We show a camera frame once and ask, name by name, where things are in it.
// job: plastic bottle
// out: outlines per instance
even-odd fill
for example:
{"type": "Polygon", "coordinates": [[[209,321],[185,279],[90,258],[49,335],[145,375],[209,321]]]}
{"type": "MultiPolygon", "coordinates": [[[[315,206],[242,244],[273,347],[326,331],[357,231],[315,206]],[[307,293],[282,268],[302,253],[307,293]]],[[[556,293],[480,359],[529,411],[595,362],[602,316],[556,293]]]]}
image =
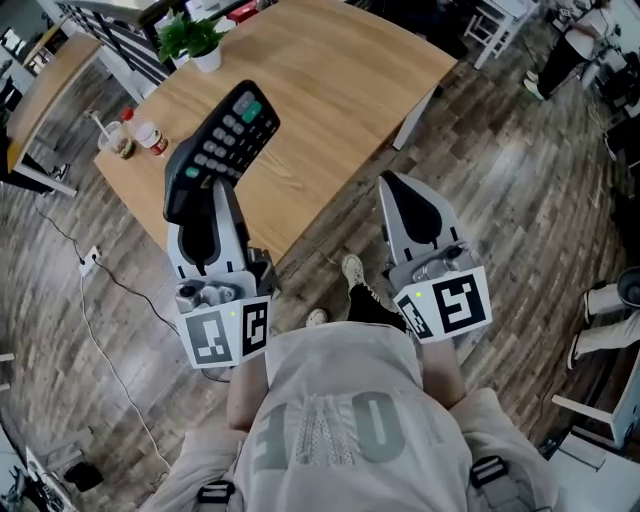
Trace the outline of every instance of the plastic bottle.
{"type": "Polygon", "coordinates": [[[161,155],[169,146],[169,141],[153,122],[135,114],[131,107],[127,107],[122,114],[129,133],[143,148],[147,148],[154,155],[161,155]]]}

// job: white cable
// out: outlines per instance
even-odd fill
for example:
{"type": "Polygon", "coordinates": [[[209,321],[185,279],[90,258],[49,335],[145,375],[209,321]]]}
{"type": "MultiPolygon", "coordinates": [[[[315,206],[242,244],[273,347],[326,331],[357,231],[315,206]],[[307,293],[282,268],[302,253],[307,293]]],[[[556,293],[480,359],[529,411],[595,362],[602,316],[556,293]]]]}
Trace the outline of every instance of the white cable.
{"type": "Polygon", "coordinates": [[[129,391],[127,390],[127,386],[124,385],[124,382],[122,382],[122,379],[120,379],[120,377],[118,376],[118,373],[116,372],[116,369],[113,366],[113,363],[111,362],[111,360],[107,357],[107,354],[104,353],[104,351],[102,350],[102,348],[100,348],[100,345],[98,344],[98,342],[96,341],[96,339],[93,337],[93,331],[91,330],[91,325],[89,324],[89,320],[87,319],[87,311],[85,309],[85,303],[84,303],[84,286],[83,286],[83,278],[82,278],[82,274],[80,274],[80,300],[82,302],[82,316],[84,318],[84,322],[87,324],[87,329],[89,330],[89,336],[91,336],[91,340],[93,341],[93,343],[95,344],[96,348],[98,349],[98,351],[100,352],[100,354],[102,355],[102,357],[105,358],[105,360],[107,361],[107,363],[109,363],[109,368],[111,368],[111,373],[113,373],[113,376],[116,378],[116,380],[120,383],[120,386],[122,386],[122,390],[124,391],[124,394],[127,396],[127,399],[129,400],[129,403],[131,404],[131,406],[135,409],[135,411],[138,413],[138,417],[140,418],[140,422],[142,423],[142,426],[144,427],[144,429],[147,431],[147,434],[149,434],[149,439],[151,439],[151,443],[153,444],[153,448],[155,449],[156,453],[158,454],[158,457],[160,457],[160,459],[162,460],[162,462],[165,463],[165,465],[167,466],[167,469],[169,471],[171,471],[171,465],[167,462],[167,459],[165,459],[161,454],[160,454],[160,450],[158,450],[158,445],[156,444],[155,439],[153,438],[153,436],[151,435],[151,431],[149,430],[149,427],[147,427],[147,424],[144,422],[144,418],[142,417],[142,413],[140,412],[140,409],[138,409],[138,406],[136,404],[133,403],[133,400],[131,399],[131,395],[129,395],[129,391]]]}

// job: strap buckle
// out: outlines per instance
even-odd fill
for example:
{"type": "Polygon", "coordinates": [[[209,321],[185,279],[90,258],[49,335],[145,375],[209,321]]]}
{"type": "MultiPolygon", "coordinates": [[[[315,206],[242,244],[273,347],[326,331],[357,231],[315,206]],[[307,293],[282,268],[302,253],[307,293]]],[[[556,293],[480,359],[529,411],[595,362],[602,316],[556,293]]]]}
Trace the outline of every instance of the strap buckle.
{"type": "Polygon", "coordinates": [[[231,495],[236,492],[236,486],[226,480],[203,485],[198,491],[198,503],[229,503],[231,495]]]}
{"type": "Polygon", "coordinates": [[[483,457],[471,466],[471,485],[476,489],[509,474],[507,464],[502,457],[491,455],[483,457]]]}

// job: green leaves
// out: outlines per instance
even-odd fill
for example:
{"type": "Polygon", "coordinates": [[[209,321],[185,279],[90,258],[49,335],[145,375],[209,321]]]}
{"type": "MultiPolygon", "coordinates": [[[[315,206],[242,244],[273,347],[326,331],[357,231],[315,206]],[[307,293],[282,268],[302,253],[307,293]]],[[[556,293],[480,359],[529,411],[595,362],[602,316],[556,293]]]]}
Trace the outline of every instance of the green leaves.
{"type": "Polygon", "coordinates": [[[184,13],[178,13],[170,25],[158,30],[160,52],[158,56],[164,62],[169,57],[177,59],[186,50],[190,57],[201,57],[218,47],[224,34],[216,32],[219,20],[184,19],[184,13]]]}

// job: wooden floor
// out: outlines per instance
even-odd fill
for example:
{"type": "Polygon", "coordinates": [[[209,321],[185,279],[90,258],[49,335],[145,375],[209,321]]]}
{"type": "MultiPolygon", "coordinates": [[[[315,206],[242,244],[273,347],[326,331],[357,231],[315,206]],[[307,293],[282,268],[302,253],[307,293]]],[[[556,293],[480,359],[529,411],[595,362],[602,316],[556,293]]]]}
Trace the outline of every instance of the wooden floor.
{"type": "MultiPolygon", "coordinates": [[[[548,37],[526,37],[534,55],[546,55],[548,37]]],[[[593,356],[568,374],[564,360],[581,325],[581,292],[615,279],[625,254],[609,220],[616,169],[597,122],[603,110],[575,80],[552,101],[532,99],[521,86],[530,66],[517,44],[481,72],[458,64],[407,147],[382,148],[285,256],[274,330],[300,327],[315,307],[345,317],[340,261],[348,252],[361,256],[385,295],[376,177],[385,169],[419,177],[453,204],[488,276],[494,322],[457,340],[468,385],[493,387],[525,434],[534,427],[537,443],[570,420],[551,404],[553,392],[584,397],[602,369],[593,356]]],[[[128,102],[113,79],[98,75],[70,94],[68,109],[91,105],[109,119],[128,102]]],[[[79,194],[36,201],[78,239],[81,254],[100,246],[117,279],[171,318],[176,280],[168,258],[92,164],[97,130],[78,114],[58,109],[60,118],[43,130],[59,139],[58,152],[34,147],[33,154],[45,167],[72,161],[69,181],[79,194]]],[[[0,200],[0,352],[16,354],[13,365],[0,366],[0,382],[12,386],[0,396],[2,424],[21,450],[90,426],[87,459],[105,482],[74,497],[83,510],[132,510],[165,467],[88,336],[73,247],[36,213],[32,193],[4,186],[0,200]]],[[[222,414],[225,384],[192,370],[177,336],[104,271],[85,281],[84,292],[98,342],[173,461],[185,430],[222,414]]]]}

